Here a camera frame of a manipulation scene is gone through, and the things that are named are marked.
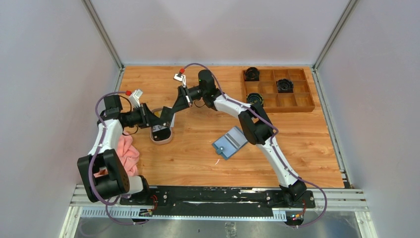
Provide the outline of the black VIP card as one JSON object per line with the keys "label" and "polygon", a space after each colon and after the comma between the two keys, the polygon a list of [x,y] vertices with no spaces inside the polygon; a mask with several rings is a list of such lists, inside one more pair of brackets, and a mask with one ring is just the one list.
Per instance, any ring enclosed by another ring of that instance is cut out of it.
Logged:
{"label": "black VIP card", "polygon": [[156,142],[168,140],[171,137],[171,129],[164,128],[160,130],[153,130],[152,131],[152,139]]}

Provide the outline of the blue leather card holder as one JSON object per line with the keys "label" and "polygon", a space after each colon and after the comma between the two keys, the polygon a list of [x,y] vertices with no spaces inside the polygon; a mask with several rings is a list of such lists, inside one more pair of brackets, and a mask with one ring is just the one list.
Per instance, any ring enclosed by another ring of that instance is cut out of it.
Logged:
{"label": "blue leather card holder", "polygon": [[216,140],[212,146],[216,154],[224,160],[230,159],[248,143],[243,131],[237,127],[232,127],[228,132]]}

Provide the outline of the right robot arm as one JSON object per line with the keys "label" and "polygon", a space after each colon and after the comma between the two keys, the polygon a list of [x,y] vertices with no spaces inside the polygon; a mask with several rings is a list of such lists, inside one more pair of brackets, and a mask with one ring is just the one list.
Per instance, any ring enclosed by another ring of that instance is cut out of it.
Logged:
{"label": "right robot arm", "polygon": [[246,140],[257,146],[272,166],[281,189],[280,200],[289,207],[301,203],[307,186],[281,151],[275,138],[279,130],[271,123],[262,104],[248,104],[231,98],[223,92],[219,81],[208,69],[199,72],[198,86],[188,88],[184,72],[182,68],[173,77],[181,85],[172,108],[164,108],[162,111],[164,125],[170,124],[176,112],[191,107],[198,99],[202,99],[208,108],[233,116],[238,119]]}

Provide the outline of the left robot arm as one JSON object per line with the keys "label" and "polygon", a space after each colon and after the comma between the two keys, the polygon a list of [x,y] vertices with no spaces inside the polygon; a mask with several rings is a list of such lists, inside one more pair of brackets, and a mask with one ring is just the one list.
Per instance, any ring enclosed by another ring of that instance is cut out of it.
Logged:
{"label": "left robot arm", "polygon": [[148,204],[152,192],[143,176],[131,177],[124,169],[116,151],[119,138],[126,127],[149,128],[170,123],[156,116],[145,103],[123,112],[120,92],[105,94],[99,102],[104,102],[105,109],[96,113],[99,119],[96,141],[88,155],[77,161],[87,197],[91,202],[110,205],[109,198],[132,194],[138,204]]}

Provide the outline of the pink cloth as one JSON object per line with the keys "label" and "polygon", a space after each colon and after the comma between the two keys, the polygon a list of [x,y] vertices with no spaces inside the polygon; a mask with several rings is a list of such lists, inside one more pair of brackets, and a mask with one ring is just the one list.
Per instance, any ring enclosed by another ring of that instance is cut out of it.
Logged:
{"label": "pink cloth", "polygon": [[137,164],[140,159],[140,152],[133,146],[133,137],[127,131],[124,130],[119,137],[115,151],[128,176],[138,176]]}

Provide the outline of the black blue rosette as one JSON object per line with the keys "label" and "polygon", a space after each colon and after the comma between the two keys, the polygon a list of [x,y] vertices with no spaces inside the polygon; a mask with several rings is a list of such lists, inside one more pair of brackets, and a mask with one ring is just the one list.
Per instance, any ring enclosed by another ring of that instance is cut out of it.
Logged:
{"label": "black blue rosette", "polygon": [[246,96],[246,102],[248,104],[261,104],[262,106],[264,106],[264,99],[262,94],[260,93],[250,93]]}

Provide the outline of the black rosette top left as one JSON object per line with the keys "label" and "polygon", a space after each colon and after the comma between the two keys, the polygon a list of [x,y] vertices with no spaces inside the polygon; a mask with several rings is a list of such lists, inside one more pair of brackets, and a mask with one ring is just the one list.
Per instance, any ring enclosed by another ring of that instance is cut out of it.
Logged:
{"label": "black rosette top left", "polygon": [[244,81],[259,81],[260,71],[256,67],[249,67],[244,71]]}

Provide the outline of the black rosette middle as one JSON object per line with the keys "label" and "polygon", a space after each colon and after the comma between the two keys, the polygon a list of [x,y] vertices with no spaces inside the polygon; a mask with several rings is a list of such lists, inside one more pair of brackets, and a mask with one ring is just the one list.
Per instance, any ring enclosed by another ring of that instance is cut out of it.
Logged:
{"label": "black rosette middle", "polygon": [[276,82],[278,93],[293,93],[294,84],[291,80],[283,78]]}

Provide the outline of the wooden compartment tray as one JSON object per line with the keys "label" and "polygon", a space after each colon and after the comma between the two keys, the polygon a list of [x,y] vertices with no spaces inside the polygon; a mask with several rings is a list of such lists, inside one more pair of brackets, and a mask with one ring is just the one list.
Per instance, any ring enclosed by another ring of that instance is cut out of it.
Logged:
{"label": "wooden compartment tray", "polygon": [[302,68],[242,71],[242,95],[248,104],[261,104],[267,113],[306,113],[315,109],[308,76]]}

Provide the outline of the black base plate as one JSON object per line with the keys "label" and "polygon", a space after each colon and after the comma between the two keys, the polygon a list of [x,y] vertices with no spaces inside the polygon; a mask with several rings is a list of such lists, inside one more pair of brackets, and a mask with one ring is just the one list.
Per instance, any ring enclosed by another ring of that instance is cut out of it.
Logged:
{"label": "black base plate", "polygon": [[280,194],[279,188],[161,185],[151,186],[148,193],[122,198],[120,204],[151,205],[155,215],[240,218],[270,217],[274,208],[315,208],[310,190],[292,205],[281,201]]}

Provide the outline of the aluminium frame rail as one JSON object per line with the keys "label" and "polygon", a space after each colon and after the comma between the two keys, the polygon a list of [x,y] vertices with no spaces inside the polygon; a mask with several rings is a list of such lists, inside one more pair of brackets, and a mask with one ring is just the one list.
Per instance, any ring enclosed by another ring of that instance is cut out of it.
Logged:
{"label": "aluminium frame rail", "polygon": [[92,202],[84,186],[75,188],[71,206],[82,207],[85,217],[216,221],[292,221],[310,213],[366,212],[359,189],[307,189],[297,200],[279,188],[149,186],[123,195],[113,206]]}

